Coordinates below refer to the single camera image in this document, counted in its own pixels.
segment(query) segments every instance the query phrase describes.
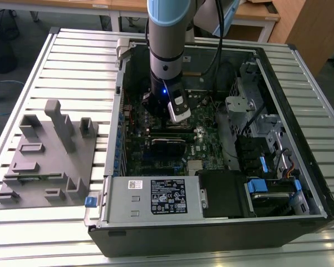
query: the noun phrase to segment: blue latch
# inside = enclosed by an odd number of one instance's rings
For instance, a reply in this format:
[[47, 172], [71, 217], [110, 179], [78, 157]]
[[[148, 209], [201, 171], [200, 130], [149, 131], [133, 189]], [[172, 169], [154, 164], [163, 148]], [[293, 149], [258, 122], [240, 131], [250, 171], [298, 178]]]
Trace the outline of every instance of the blue latch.
[[250, 193], [255, 192], [267, 192], [267, 185], [264, 179], [252, 179], [247, 183], [247, 187]]
[[85, 207], [97, 207], [98, 198], [93, 196], [87, 196], [84, 201]]
[[301, 182], [299, 180], [295, 180], [294, 185], [296, 186], [297, 192], [302, 190], [302, 185], [301, 185]]

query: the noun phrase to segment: metal bracket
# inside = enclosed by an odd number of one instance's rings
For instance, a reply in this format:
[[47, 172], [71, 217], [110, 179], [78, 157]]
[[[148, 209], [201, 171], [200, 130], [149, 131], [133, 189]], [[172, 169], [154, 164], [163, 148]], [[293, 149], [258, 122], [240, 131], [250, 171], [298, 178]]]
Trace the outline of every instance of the metal bracket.
[[225, 105], [229, 113], [230, 119], [237, 124], [242, 124], [245, 119], [245, 114], [254, 110], [247, 99], [241, 96], [228, 96], [225, 99]]
[[123, 60], [130, 55], [130, 39], [129, 38], [120, 38], [117, 40], [116, 44], [116, 55], [118, 60]]
[[203, 209], [207, 209], [209, 207], [206, 189], [200, 189], [200, 203], [202, 204]]

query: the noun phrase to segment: black cable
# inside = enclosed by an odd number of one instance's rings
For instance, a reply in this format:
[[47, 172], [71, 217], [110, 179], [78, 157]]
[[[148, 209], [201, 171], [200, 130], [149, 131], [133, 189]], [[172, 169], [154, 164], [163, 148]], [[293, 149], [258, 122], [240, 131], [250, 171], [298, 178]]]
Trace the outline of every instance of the black cable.
[[276, 164], [274, 165], [274, 169], [273, 169], [274, 176], [277, 175], [277, 168], [278, 168], [279, 162], [281, 161], [282, 154], [285, 153], [287, 150], [288, 148], [285, 147], [284, 149], [280, 151], [279, 155], [277, 156]]
[[[215, 52], [215, 55], [214, 55], [210, 65], [209, 65], [209, 67], [204, 72], [202, 72], [202, 75], [207, 74], [212, 69], [212, 67], [214, 67], [215, 60], [218, 59], [213, 78], [211, 79], [211, 81], [213, 81], [212, 87], [214, 87], [215, 82], [217, 81], [217, 77], [218, 77], [220, 59], [221, 59], [221, 56], [222, 56], [223, 36], [224, 36], [224, 12], [223, 12], [222, 4], [221, 4], [220, 0], [215, 0], [215, 5], [217, 6], [218, 19], [219, 19], [219, 30], [220, 30], [219, 43], [218, 43], [217, 51]], [[200, 103], [208, 95], [209, 91], [210, 91], [209, 86], [207, 86], [207, 91], [199, 99], [198, 103]]]
[[220, 36], [219, 36], [219, 43], [218, 43], [218, 48], [214, 54], [214, 57], [212, 61], [210, 62], [208, 68], [202, 72], [202, 76], [206, 75], [209, 73], [209, 71], [212, 69], [214, 66], [215, 60], [218, 58], [218, 55], [221, 54], [222, 50], [222, 45], [223, 45], [223, 36], [224, 36], [224, 12], [222, 9], [222, 5], [220, 0], [215, 0], [215, 5], [217, 6], [217, 11], [218, 11], [218, 19], [219, 19], [219, 30], [220, 30]]
[[150, 46], [150, 41], [147, 37], [147, 31], [149, 29], [149, 18], [147, 18], [147, 21], [146, 21], [146, 25], [145, 25], [145, 40], [146, 40], [146, 44], [147, 46], [149, 47]]
[[254, 115], [252, 116], [252, 118], [245, 124], [244, 128], [242, 129], [240, 135], [243, 135], [245, 130], [247, 129], [247, 127], [249, 127], [254, 120], [256, 120], [256, 118], [260, 115], [260, 113], [262, 112], [262, 110], [266, 107], [265, 102], [262, 103], [261, 107], [259, 107], [259, 109], [254, 113]]

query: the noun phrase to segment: aluminum extrusion table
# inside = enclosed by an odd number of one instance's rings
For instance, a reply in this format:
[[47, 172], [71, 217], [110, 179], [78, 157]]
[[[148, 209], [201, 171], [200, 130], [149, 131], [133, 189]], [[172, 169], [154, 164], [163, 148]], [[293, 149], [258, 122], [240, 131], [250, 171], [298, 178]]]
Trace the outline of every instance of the aluminum extrusion table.
[[[57, 98], [62, 113], [69, 114], [72, 121], [91, 117], [99, 122], [90, 193], [102, 189], [120, 37], [144, 38], [142, 34], [76, 29], [49, 34], [0, 137], [0, 188], [20, 139], [22, 115], [34, 113], [40, 120], [48, 119], [44, 104], [48, 98]], [[252, 42], [225, 44], [260, 46]], [[297, 51], [282, 44], [262, 47], [334, 196], [334, 110]], [[0, 210], [0, 266], [334, 266], [334, 228], [275, 249], [108, 259], [90, 239], [83, 222], [98, 216], [98, 208], [84, 206]]]

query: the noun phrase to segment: warning symbols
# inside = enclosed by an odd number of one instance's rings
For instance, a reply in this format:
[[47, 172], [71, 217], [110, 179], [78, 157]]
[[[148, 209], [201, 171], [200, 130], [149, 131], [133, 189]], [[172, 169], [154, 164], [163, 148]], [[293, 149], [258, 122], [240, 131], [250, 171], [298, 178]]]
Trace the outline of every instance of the warning symbols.
[[188, 213], [184, 179], [151, 180], [151, 212], [154, 215]]
[[158, 202], [158, 194], [152, 194], [152, 202]]

